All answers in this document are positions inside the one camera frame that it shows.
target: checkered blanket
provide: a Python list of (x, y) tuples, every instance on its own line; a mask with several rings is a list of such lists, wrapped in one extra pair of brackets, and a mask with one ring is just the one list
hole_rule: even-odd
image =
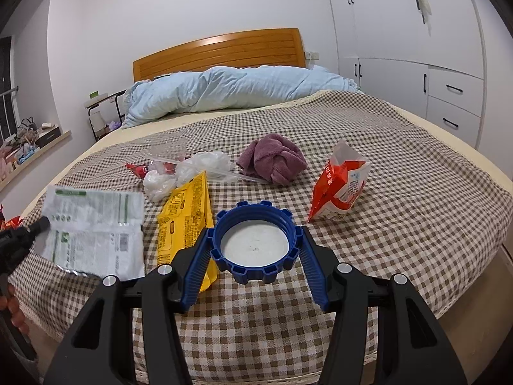
[[(437, 317), (465, 292), (506, 237), (513, 199), (489, 175), (388, 103), (356, 93), (321, 92), (281, 108), (251, 111), (186, 125), (114, 145), (78, 162), (61, 185), (84, 189), (142, 191), (124, 164), (143, 163), (150, 147), (179, 131), (187, 152), (222, 150), (233, 160), (253, 140), (279, 133), (296, 143), (308, 169), (288, 187), (246, 182), (209, 183), (213, 213), (242, 200), (270, 200), (305, 224), (315, 181), (338, 140), (372, 164), (367, 185), (342, 223), (321, 218), (308, 224), (320, 245), (363, 273), (409, 276)], [(40, 216), (43, 198), (26, 223)], [(146, 271), (156, 265), (156, 216), (164, 202), (145, 202)], [(97, 280), (65, 274), (31, 254), (11, 277), (25, 310), (50, 335), (61, 338)], [(289, 383), (316, 381), (333, 326), (312, 302), (300, 262), (274, 284), (244, 286), (223, 272), (183, 316), (181, 343), (198, 382)], [(368, 316), (366, 361), (375, 357), (377, 312)], [(134, 314), (134, 352), (145, 379), (140, 312)]]

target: white disc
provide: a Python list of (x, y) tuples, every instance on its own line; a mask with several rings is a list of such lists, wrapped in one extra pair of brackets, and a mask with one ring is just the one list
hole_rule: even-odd
[(221, 253), (230, 262), (244, 267), (267, 266), (288, 253), (283, 231), (264, 220), (235, 224), (221, 239)]

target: metal screw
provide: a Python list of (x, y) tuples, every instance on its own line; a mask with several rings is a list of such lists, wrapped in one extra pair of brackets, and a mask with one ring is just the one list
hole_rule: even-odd
[(112, 285), (114, 285), (116, 283), (116, 281), (117, 281), (117, 279), (114, 275), (109, 275), (107, 277), (104, 277), (103, 284), (106, 287), (111, 287)]
[(171, 265), (162, 265), (158, 267), (157, 272), (161, 275), (167, 275), (171, 273), (172, 270), (173, 267)]
[(337, 270), (341, 274), (349, 274), (352, 271), (352, 266), (348, 263), (339, 263), (337, 266)]
[(408, 281), (408, 278), (405, 277), (403, 274), (397, 274), (393, 276), (393, 280), (397, 282), (399, 285), (404, 285)]

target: wooden headboard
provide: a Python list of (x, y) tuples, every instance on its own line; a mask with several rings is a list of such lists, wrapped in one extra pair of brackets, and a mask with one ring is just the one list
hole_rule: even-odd
[(228, 33), (170, 47), (133, 63), (133, 79), (153, 79), (180, 71), (206, 71), (211, 66), (260, 65), (305, 67), (299, 29), (262, 29)]

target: black cabinet handle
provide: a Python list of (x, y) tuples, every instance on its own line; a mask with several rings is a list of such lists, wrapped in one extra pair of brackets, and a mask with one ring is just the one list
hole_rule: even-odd
[(454, 128), (455, 128), (455, 129), (458, 129), (458, 128), (460, 127), (460, 126), (459, 126), (459, 125), (457, 125), (456, 123), (453, 123), (453, 122), (451, 122), (450, 120), (447, 120), (445, 117), (444, 117), (443, 119), (444, 119), (444, 123), (446, 123), (446, 124), (450, 124), (450, 125), (454, 126)]
[(455, 91), (458, 91), (460, 94), (463, 94), (463, 90), (453, 87), (452, 85), (447, 84), (446, 87), (448, 90), (455, 90)]

